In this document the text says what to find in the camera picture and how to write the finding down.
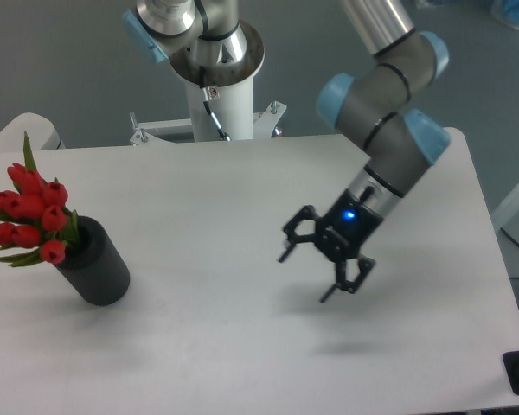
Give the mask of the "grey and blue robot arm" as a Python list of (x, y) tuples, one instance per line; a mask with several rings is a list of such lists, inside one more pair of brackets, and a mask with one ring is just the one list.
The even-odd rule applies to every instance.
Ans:
[[(313, 244), (335, 266), (334, 290), (355, 293), (375, 266), (362, 245), (451, 142), (449, 133), (406, 104), (445, 70), (449, 52), (419, 32), (398, 1), (346, 1), (343, 9), (375, 59), (357, 79), (334, 76), (317, 113), (361, 149), (368, 162), (324, 215), (302, 207), (283, 228), (286, 248)], [(195, 141), (270, 137), (274, 123), (255, 118), (253, 77), (265, 49), (235, 1), (139, 1), (123, 16), (127, 34), (185, 83)]]

